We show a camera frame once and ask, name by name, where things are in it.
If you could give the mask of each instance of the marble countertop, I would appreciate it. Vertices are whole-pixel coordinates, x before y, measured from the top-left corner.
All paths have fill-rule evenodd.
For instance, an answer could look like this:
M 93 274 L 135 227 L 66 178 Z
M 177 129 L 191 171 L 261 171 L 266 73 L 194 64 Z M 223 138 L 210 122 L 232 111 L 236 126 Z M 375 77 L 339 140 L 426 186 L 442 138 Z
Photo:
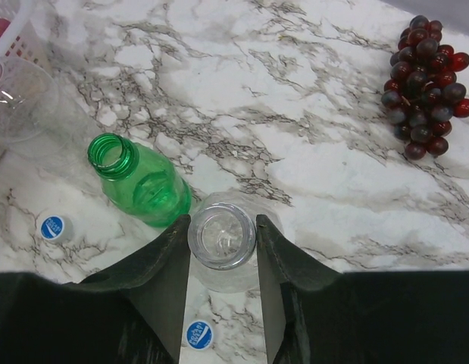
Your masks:
M 172 160 L 198 199 L 266 198 L 286 236 L 339 271 L 469 268 L 469 118 L 449 152 L 403 156 L 379 107 L 412 14 L 377 0 L 49 0 L 32 22 L 55 76 L 105 131 Z M 469 53 L 469 37 L 444 29 Z M 469 68 L 459 74 L 469 90 Z M 41 240 L 50 212 L 75 238 Z M 158 231 L 23 159 L 0 161 L 0 271 L 80 281 Z M 189 298 L 202 291 L 189 282 Z M 264 363 L 259 292 L 209 293 L 205 352 L 181 363 Z

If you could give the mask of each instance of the grape stem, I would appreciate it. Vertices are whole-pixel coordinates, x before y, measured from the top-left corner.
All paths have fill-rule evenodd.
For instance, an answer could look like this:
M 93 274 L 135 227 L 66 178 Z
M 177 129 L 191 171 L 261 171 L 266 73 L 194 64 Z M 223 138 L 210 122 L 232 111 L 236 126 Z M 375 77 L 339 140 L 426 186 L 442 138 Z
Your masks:
M 411 103 L 409 102 L 409 100 L 406 99 L 404 96 L 401 96 L 401 99 L 407 106 L 411 106 Z

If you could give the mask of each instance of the grape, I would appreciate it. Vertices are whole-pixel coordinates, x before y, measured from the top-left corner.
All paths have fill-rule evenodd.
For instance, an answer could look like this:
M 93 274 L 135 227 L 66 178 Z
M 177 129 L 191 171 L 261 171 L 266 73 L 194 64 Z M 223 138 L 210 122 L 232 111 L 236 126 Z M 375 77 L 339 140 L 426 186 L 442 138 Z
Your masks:
M 398 62 L 391 70 L 391 78 L 397 81 L 404 81 L 411 73 L 411 65 L 408 62 Z
M 415 99 L 419 99 L 421 97 L 421 87 L 409 87 L 406 86 L 402 91 L 402 95 L 409 101 L 414 101 Z
M 411 128 L 407 124 L 399 124 L 394 127 L 394 137 L 406 141 L 411 139 Z
M 438 50 L 438 42 L 431 38 L 423 39 L 416 46 L 416 54 L 418 57 L 429 58 L 436 54 Z
M 430 60 L 431 70 L 434 72 L 442 71 L 449 64 L 449 58 L 444 53 L 436 53 Z
M 415 142 L 425 143 L 431 139 L 433 131 L 427 125 L 418 125 L 411 130 L 411 139 Z
M 416 61 L 416 51 L 413 47 L 406 47 L 402 49 L 399 51 L 399 60 L 410 63 Z
M 409 44 L 408 44 L 408 37 L 407 37 L 407 36 L 403 36 L 403 37 L 399 40 L 398 49 L 401 50 L 401 49 L 406 48 L 407 46 L 409 46 Z
M 436 85 L 434 82 L 432 83 L 428 83 L 425 87 L 424 87 L 424 91 L 427 91 L 429 89 L 437 89 L 439 86 Z
M 403 36 L 408 36 L 409 32 L 411 32 L 411 30 L 409 28 L 404 29 L 402 31 L 401 35 L 399 36 L 399 38 L 401 39 Z
M 380 98 L 380 101 L 387 108 L 393 108 L 394 106 L 401 105 L 402 99 L 397 91 L 390 89 L 389 91 L 385 91 Z
M 392 109 L 387 113 L 387 117 L 389 118 L 389 123 L 395 125 L 402 123 L 406 120 L 406 112 L 402 107 L 397 107 Z
M 393 66 L 394 64 L 398 62 L 399 62 L 399 52 L 396 52 L 393 55 L 391 55 L 391 59 L 389 60 L 389 63 L 391 64 L 391 66 Z
M 429 36 L 428 31 L 425 29 L 412 30 L 408 35 L 408 44 L 410 46 L 417 46 L 417 44 Z
M 443 121 L 442 123 L 433 124 L 433 135 L 435 137 L 444 137 L 452 132 L 452 123 L 449 121 Z
M 453 71 L 442 72 L 441 74 L 437 74 L 435 76 L 434 81 L 439 87 L 443 88 L 448 86 L 450 83 L 456 82 L 456 73 Z
M 413 20 L 409 23 L 409 29 L 410 30 L 415 30 L 418 28 L 423 28 L 426 29 L 430 25 L 430 21 L 428 20 L 427 17 L 424 15 L 418 15 L 416 17 L 413 17 Z
M 450 59 L 450 69 L 454 72 L 462 71 L 469 65 L 469 55 L 464 52 L 455 53 Z
M 424 74 L 428 73 L 428 69 L 421 64 L 415 64 L 413 66 L 413 71 L 423 72 Z
M 419 112 L 419 111 L 424 111 L 424 107 L 422 106 L 422 104 L 411 105 L 411 112 Z
M 442 95 L 446 101 L 455 104 L 464 99 L 467 95 L 467 88 L 461 83 L 452 83 L 443 89 Z
M 436 105 L 431 110 L 431 118 L 438 123 L 448 121 L 453 116 L 453 109 L 445 105 Z
M 413 113 L 409 117 L 409 126 L 410 127 L 417 127 L 418 125 L 426 125 L 428 123 L 428 119 L 426 115 L 422 111 L 418 111 Z
M 428 82 L 428 76 L 423 72 L 412 72 L 406 83 L 410 89 L 421 89 Z
M 401 91 L 401 84 L 396 80 L 388 80 L 384 83 L 384 92 L 393 89 L 394 91 Z
M 421 96 L 421 101 L 425 105 L 435 105 L 439 103 L 440 100 L 441 100 L 441 90 L 438 89 L 437 87 L 428 89 Z
M 434 138 L 426 145 L 428 153 L 435 157 L 445 154 L 448 151 L 448 148 L 448 141 L 440 136 Z
M 463 99 L 455 105 L 454 114 L 457 118 L 469 117 L 469 99 Z
M 417 161 L 426 155 L 426 148 L 420 143 L 409 143 L 404 149 L 404 154 L 408 159 Z
M 443 38 L 443 35 L 438 30 L 433 30 L 430 32 L 430 38 L 439 42 Z
M 451 57 L 455 53 L 455 50 L 449 44 L 442 44 L 438 47 L 438 53 L 444 53 L 448 57 Z
M 429 31 L 430 32 L 433 32 L 433 31 L 439 31 L 441 32 L 441 30 L 443 29 L 443 24 L 441 24 L 441 21 L 439 20 L 432 20 L 430 22 L 430 28 L 429 28 Z

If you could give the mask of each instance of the bottle cap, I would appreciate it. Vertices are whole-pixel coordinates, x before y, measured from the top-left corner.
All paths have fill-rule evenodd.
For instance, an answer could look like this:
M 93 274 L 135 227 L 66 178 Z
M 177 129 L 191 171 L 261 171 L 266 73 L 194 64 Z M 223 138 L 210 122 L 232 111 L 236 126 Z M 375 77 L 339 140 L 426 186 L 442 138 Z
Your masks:
M 214 341 L 214 330 L 204 320 L 195 320 L 186 330 L 187 344 L 195 350 L 206 350 Z
M 40 234 L 48 241 L 61 243 L 71 238 L 73 225 L 68 218 L 50 215 L 45 218 L 40 227 Z

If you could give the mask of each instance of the cap label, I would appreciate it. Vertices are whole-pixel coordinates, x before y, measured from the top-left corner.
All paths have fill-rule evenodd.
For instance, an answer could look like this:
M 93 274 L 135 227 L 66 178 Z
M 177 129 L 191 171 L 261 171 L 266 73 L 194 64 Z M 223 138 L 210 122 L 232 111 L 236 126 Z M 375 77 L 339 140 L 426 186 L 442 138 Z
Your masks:
M 207 348 L 212 340 L 212 329 L 207 322 L 193 322 L 187 329 L 187 342 L 197 350 Z
M 62 232 L 63 228 L 62 220 L 57 216 L 51 216 L 42 223 L 40 230 L 46 239 L 54 239 Z

